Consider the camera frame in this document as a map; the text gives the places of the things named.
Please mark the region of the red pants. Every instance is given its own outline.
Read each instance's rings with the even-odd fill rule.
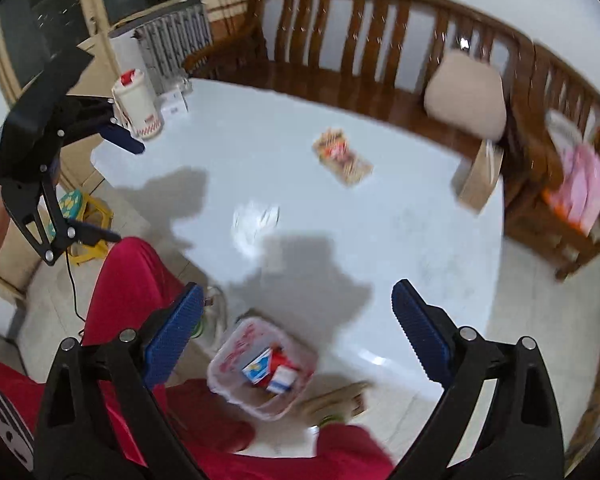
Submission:
[[[152,311],[168,306],[181,290],[182,284],[149,244],[125,238],[112,248],[102,266],[82,343],[104,343],[125,328],[140,328]],[[43,385],[0,364],[0,389],[29,427],[35,427]],[[129,458],[142,462],[114,396],[107,388],[104,394],[123,450]],[[314,458],[267,459],[221,452],[218,449],[226,449],[223,438],[236,433],[246,438],[248,425],[221,415],[211,406],[217,399],[199,381],[166,390],[158,387],[154,396],[163,409],[168,406],[186,423],[189,429],[178,428],[178,435],[211,480],[384,480],[393,469],[391,460],[366,430],[342,424],[328,425],[320,431]]]

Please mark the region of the electrical cable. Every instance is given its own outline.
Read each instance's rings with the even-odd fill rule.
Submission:
[[[66,257],[66,270],[69,273],[69,279],[71,280],[71,288],[74,291],[74,312],[75,315],[80,318],[84,323],[87,322],[86,319],[84,319],[79,313],[78,313],[78,297],[77,294],[75,293],[75,282],[74,282],[74,276],[71,273],[71,265],[69,264],[69,249],[67,249],[64,252],[64,256]],[[80,330],[80,332],[78,332],[78,336],[83,337],[84,336],[84,329]]]

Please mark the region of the beige cushion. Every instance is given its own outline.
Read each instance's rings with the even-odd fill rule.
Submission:
[[[443,57],[424,93],[424,107],[434,119],[481,139],[500,140],[507,122],[500,74],[460,50]]]

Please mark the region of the metal screw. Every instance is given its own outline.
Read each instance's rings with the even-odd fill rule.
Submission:
[[[73,337],[68,337],[66,339],[62,339],[62,342],[60,343],[60,348],[65,352],[68,352],[69,350],[71,350],[71,348],[75,346],[75,343],[76,340]]]
[[[536,343],[535,339],[525,335],[522,338],[522,346],[525,347],[527,350],[533,350],[534,348],[536,348],[536,346],[538,346],[538,344]]]
[[[133,328],[126,328],[120,332],[120,341],[131,343],[136,338],[136,331]]]
[[[463,326],[460,329],[460,337],[465,341],[473,341],[478,337],[478,333],[470,326]]]

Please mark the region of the person's knee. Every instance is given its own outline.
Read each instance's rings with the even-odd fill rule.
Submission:
[[[142,240],[142,238],[129,236],[122,238],[121,241],[115,244],[109,250],[107,258],[138,258],[152,253],[155,253],[154,248]]]

